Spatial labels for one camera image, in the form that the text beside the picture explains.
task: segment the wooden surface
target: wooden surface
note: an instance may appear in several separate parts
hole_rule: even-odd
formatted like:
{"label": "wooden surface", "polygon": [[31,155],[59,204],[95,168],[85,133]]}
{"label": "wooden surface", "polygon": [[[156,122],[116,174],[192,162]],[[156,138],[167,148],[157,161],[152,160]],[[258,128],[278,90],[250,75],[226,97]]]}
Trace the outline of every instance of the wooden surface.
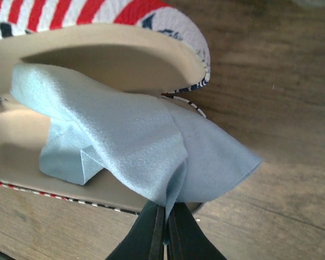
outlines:
{"label": "wooden surface", "polygon": [[[211,49],[211,83],[184,96],[265,160],[196,215],[201,228],[229,260],[325,260],[325,9],[169,2]],[[104,259],[134,221],[0,188],[0,250],[17,259]]]}

